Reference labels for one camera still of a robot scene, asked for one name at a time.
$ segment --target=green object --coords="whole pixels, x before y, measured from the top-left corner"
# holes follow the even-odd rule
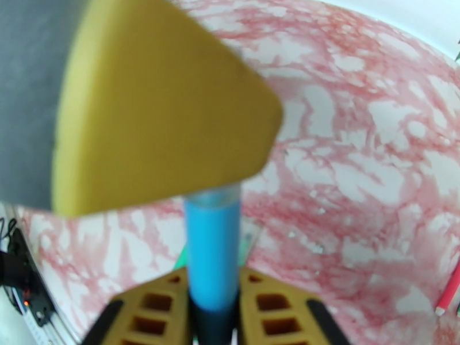
[[[257,241],[260,233],[260,227],[252,223],[243,223],[241,225],[239,266],[244,266],[251,253],[252,246]],[[174,265],[174,270],[187,266],[187,246],[185,246]]]

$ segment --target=blue cylinder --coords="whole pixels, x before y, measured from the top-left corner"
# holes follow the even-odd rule
[[[189,292],[200,345],[228,345],[238,308],[240,185],[185,199]]]

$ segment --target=pink marble pattern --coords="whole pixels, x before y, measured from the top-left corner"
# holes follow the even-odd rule
[[[309,0],[177,0],[281,96],[286,120],[244,212],[250,266],[320,294],[355,345],[460,343],[433,313],[459,258],[460,68],[410,35]],[[172,268],[178,200],[64,221],[22,210],[83,335],[111,295]]]

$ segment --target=white wall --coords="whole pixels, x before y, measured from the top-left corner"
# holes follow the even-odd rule
[[[460,0],[320,0],[396,26],[451,58],[460,51]]]

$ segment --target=yellow sponge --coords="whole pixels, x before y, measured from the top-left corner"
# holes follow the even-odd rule
[[[64,78],[53,209],[79,216],[244,180],[281,122],[262,78],[167,0],[91,0]]]

